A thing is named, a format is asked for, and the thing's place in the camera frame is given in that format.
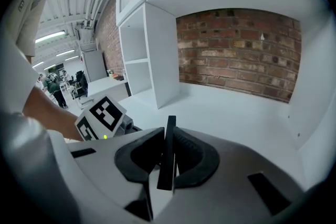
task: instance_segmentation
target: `white wall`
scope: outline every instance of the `white wall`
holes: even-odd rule
[[[68,72],[69,76],[73,76],[74,79],[76,79],[76,72],[84,70],[84,66],[79,57],[74,60],[65,61],[63,64],[64,69]]]
[[[336,91],[323,120],[299,150],[306,188],[324,180],[336,157]]]
[[[288,122],[299,149],[322,121],[336,88],[336,26],[331,11],[301,21],[302,54]]]

